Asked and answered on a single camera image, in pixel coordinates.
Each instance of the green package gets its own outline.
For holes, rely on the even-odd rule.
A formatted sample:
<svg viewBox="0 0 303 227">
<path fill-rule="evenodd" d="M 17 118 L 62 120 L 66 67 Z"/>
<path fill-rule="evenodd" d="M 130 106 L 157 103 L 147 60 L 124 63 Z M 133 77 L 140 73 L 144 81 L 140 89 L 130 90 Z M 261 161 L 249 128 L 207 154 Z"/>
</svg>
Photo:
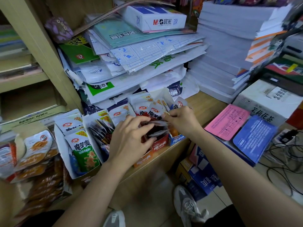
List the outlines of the green package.
<svg viewBox="0 0 303 227">
<path fill-rule="evenodd" d="M 89 142 L 85 130 L 80 130 L 65 137 L 73 150 L 81 172 L 89 172 L 100 165 L 99 159 Z"/>
</svg>

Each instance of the person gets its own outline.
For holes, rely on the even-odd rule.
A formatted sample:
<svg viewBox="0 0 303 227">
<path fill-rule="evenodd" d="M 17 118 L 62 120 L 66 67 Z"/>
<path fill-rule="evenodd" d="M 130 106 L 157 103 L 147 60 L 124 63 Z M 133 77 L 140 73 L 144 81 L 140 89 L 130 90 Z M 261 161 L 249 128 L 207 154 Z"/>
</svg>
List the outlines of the person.
<svg viewBox="0 0 303 227">
<path fill-rule="evenodd" d="M 54 227 L 99 227 L 119 181 L 126 171 L 150 148 L 155 138 L 141 143 L 153 124 L 138 128 L 150 118 L 128 116 L 120 122 L 112 135 L 109 159 L 74 203 L 54 224 Z M 193 111 L 185 106 L 170 111 L 164 120 L 203 149 L 218 174 L 234 206 L 219 212 L 205 222 L 191 194 L 182 186 L 175 189 L 174 205 L 184 227 L 193 225 L 218 226 L 302 226 L 303 210 L 294 200 L 279 191 L 257 171 L 246 164 L 197 121 Z M 122 211 L 114 211 L 104 227 L 124 227 Z"/>
</svg>

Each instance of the white cardboard box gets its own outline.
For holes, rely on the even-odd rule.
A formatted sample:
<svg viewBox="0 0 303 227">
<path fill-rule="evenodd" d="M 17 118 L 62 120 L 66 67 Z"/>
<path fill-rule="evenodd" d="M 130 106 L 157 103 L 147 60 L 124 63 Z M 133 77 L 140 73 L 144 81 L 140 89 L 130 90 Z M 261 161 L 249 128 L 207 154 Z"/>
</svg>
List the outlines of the white cardboard box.
<svg viewBox="0 0 303 227">
<path fill-rule="evenodd" d="M 303 97 L 295 95 L 263 80 L 242 91 L 234 105 L 258 115 L 275 126 L 282 125 L 297 109 Z"/>
<path fill-rule="evenodd" d="M 123 4 L 122 0 L 114 0 L 115 6 Z M 169 6 L 134 5 L 119 11 L 123 20 L 142 32 L 154 30 L 183 29 L 186 15 L 171 9 Z"/>
</svg>

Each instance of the sneaker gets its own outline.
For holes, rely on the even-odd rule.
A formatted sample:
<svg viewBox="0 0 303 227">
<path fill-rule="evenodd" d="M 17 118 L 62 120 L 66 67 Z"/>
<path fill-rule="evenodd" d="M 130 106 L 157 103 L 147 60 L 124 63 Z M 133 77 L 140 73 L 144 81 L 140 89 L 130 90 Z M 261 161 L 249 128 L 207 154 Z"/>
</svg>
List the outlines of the sneaker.
<svg viewBox="0 0 303 227">
<path fill-rule="evenodd" d="M 205 223 L 208 211 L 199 212 L 197 204 L 189 191 L 179 185 L 174 191 L 174 206 L 177 214 L 181 217 L 184 227 L 191 227 L 191 222 Z"/>
<path fill-rule="evenodd" d="M 122 210 L 110 212 L 103 227 L 125 227 L 125 217 Z"/>
</svg>

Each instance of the black pants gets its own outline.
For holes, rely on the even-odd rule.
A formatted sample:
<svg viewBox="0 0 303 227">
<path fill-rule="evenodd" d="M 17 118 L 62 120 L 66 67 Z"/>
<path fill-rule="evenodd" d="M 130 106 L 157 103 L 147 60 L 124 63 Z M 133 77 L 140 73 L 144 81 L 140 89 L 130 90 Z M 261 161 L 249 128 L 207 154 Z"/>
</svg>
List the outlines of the black pants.
<svg viewBox="0 0 303 227">
<path fill-rule="evenodd" d="M 226 223 L 232 223 L 233 226 L 245 227 L 234 205 L 226 207 L 214 217 L 208 219 L 203 227 L 225 226 Z"/>
</svg>

